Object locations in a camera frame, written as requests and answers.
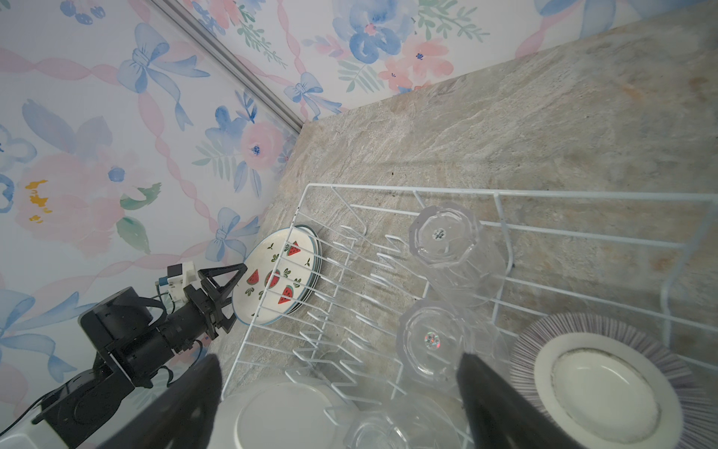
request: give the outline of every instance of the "wall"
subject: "wall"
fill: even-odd
[[[177,0],[305,120],[701,0]]]
[[[297,136],[141,0],[2,0],[0,42],[4,428],[92,366],[92,304],[243,261]]]

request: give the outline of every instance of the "watermelon slice print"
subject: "watermelon slice print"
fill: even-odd
[[[247,284],[255,285],[257,282],[259,282],[259,270],[254,270],[254,273],[247,279]]]
[[[267,282],[269,282],[269,275],[271,272],[267,273],[267,277],[264,278],[264,285],[267,285]],[[271,278],[271,283],[269,284],[269,288],[272,288],[276,285],[277,282],[279,282],[279,275],[281,273],[279,270],[274,270],[274,276]]]
[[[277,304],[283,304],[283,303],[285,303],[285,302],[290,301],[289,298],[293,298],[293,297],[294,297],[294,289],[292,288],[292,286],[291,286],[291,285],[287,285],[287,286],[284,288],[284,291],[281,293],[281,296],[282,296],[282,297],[279,298],[279,302],[278,302]]]
[[[292,246],[289,247],[289,251],[286,253],[287,256],[300,252],[301,249],[297,248],[297,241],[295,240]]]

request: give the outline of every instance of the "upside-down glass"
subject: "upside-down glass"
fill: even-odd
[[[399,318],[396,353],[412,379],[457,396],[456,370],[464,352],[508,380],[508,347],[498,328],[473,310],[419,300]]]
[[[480,305],[503,286],[506,263],[471,210],[445,202],[425,208],[409,227],[409,251],[447,301]]]
[[[363,412],[349,428],[349,449],[460,449],[446,412],[430,398],[407,394],[386,408]]]

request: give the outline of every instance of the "purple striped rim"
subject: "purple striped rim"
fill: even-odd
[[[546,411],[536,390],[533,365],[550,340],[575,332],[595,333],[617,340],[643,354],[666,376],[678,395],[684,417],[683,432],[676,449],[718,448],[715,408],[689,367],[656,339],[633,326],[588,313],[561,313],[536,321],[519,336],[511,353],[513,387],[554,424],[556,422]]]

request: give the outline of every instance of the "dish rack prong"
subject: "dish rack prong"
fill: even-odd
[[[488,303],[482,311],[485,312],[485,318],[496,324],[509,342],[528,323],[548,314],[557,311],[599,311],[638,327],[643,325],[646,332],[659,338],[692,367],[702,370],[703,375],[718,374],[718,359],[714,357],[716,351],[710,347],[705,351],[703,346],[691,346],[685,351],[685,345],[682,344],[672,347],[676,326],[680,327],[681,332],[690,335],[707,333],[708,346],[714,345],[718,323],[711,321],[709,314],[704,318],[700,313],[682,315],[671,311],[672,289],[686,272],[691,258],[701,249],[701,243],[706,240],[713,221],[718,217],[716,194],[311,183],[302,193],[289,225],[290,232],[282,247],[291,244],[293,232],[301,232],[300,228],[295,227],[297,224],[311,226],[317,232],[317,240],[323,250],[322,254],[314,254],[322,260],[321,270],[313,272],[319,281],[313,287],[297,282],[311,290],[309,299],[297,311],[284,313],[284,319],[269,325],[256,322],[258,312],[266,308],[264,303],[270,300],[268,298],[273,300],[279,293],[272,292],[270,295],[269,287],[265,287],[225,381],[222,398],[238,386],[236,375],[243,375],[252,369],[281,368],[281,363],[271,362],[275,357],[284,357],[282,361],[289,363],[290,366],[284,366],[283,372],[292,381],[297,379],[297,375],[292,373],[317,377],[327,382],[343,399],[354,401],[360,408],[381,404],[397,394],[407,393],[409,386],[412,386],[411,381],[404,378],[404,366],[394,353],[396,323],[414,300],[431,299],[432,289],[426,277],[418,273],[403,235],[421,209],[448,198],[454,202],[470,204],[469,207],[483,208],[477,212],[480,218],[495,217],[493,221],[487,219],[481,221],[481,224],[504,246],[507,261],[505,282],[496,297],[485,298]],[[537,206],[539,203],[552,204],[555,209],[540,208]],[[617,231],[619,226],[607,223],[610,232],[603,229],[596,231],[593,228],[598,223],[592,223],[590,219],[582,221],[582,214],[586,213],[590,218],[593,208],[599,210],[608,207],[610,213],[614,213],[621,210],[624,204],[635,205],[634,209],[626,209],[623,215],[616,215],[626,229]],[[655,212],[656,217],[651,221],[649,218],[656,205],[662,209]],[[676,212],[671,214],[671,208],[678,208],[681,213],[687,214],[671,221],[676,226],[694,229],[687,239],[672,241],[656,230],[658,226],[655,223],[660,221],[661,216],[677,216]],[[521,214],[526,211],[539,212],[541,220],[538,223],[526,222],[521,218]],[[548,221],[547,217],[554,216],[559,219],[558,225],[544,223]],[[615,284],[608,282],[608,274],[604,273],[611,270],[603,266],[590,266],[593,271],[584,278],[576,277],[584,273],[578,269],[571,272],[574,277],[566,272],[542,271],[543,266],[537,269],[536,260],[532,261],[526,253],[527,248],[533,248],[527,242],[540,242],[540,239],[561,239],[560,243],[550,240],[550,244],[546,245],[546,248],[556,249],[555,254],[547,254],[557,257],[557,260],[574,255],[569,245],[579,245],[579,248],[584,245],[586,254],[595,257],[598,256],[591,251],[601,253],[604,246],[624,248],[621,250],[624,252],[619,251],[619,254],[628,254],[625,256],[629,263],[625,267],[628,271],[631,269],[630,264],[638,260],[631,259],[634,255],[632,251],[639,248],[646,251],[669,251],[671,256],[666,260],[673,263],[660,283],[645,288],[639,286],[648,299],[639,297],[634,300],[614,295],[615,289],[612,287]],[[313,254],[311,249],[299,249],[305,254]],[[609,256],[605,258],[606,261],[611,260]],[[280,252],[275,270],[279,268],[280,262],[298,264],[288,259],[284,251]],[[646,279],[652,279],[650,276],[646,275]],[[654,292],[652,288],[658,285],[660,288],[654,289],[657,290]],[[549,296],[550,300],[543,300],[545,296]],[[329,379],[327,369],[331,370],[331,376],[339,379]],[[339,425],[335,410],[325,410],[325,414]],[[449,413],[452,419],[460,415],[463,415],[460,405],[453,415]],[[458,420],[452,425],[462,438],[464,447],[472,443],[468,427],[463,422]]]

